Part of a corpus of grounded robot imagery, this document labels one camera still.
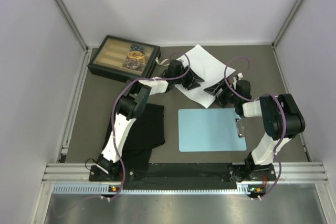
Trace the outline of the light blue clipboard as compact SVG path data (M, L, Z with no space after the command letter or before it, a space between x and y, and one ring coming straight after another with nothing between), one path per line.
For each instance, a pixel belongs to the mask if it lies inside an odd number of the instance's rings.
M181 109L180 152L237 152L247 149L242 119L233 108Z

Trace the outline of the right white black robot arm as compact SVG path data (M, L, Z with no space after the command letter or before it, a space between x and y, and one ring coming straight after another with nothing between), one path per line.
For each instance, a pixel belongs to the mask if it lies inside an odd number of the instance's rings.
M244 167L233 167L232 179L242 182L246 179L261 180L272 172L272 163L281 148L292 138L305 130L306 123L292 94L278 96L263 95L251 99L251 85L242 79L240 73L234 82L227 79L205 88L204 91L215 97L222 107L229 103L241 118L261 117L265 133L258 146L244 160Z

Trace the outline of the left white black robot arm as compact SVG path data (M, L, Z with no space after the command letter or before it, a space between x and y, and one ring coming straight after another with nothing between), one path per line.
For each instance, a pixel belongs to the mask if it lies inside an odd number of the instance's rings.
M91 175L115 180L120 171L125 173L122 150L131 127L144 112L150 96L170 92L176 86L182 86L187 91L200 87L204 79L192 70L190 59L186 60L186 65L181 59L170 60L158 77L136 78L126 82L113 104L111 134L91 169Z

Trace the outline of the white paper sheet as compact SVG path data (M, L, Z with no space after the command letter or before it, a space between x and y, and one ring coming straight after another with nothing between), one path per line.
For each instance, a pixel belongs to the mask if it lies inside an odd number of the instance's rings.
M204 80L204 82L201 82L200 86L193 89L193 91L204 90L223 79L226 65L216 59L202 46L196 45L187 52L179 51L174 58L181 60L183 65L187 67L188 60L186 56L191 63L191 69Z
M186 90L181 84L176 85L175 87L188 99L200 104L206 109L209 108L215 101L215 97L206 93L202 87L198 87L192 90Z

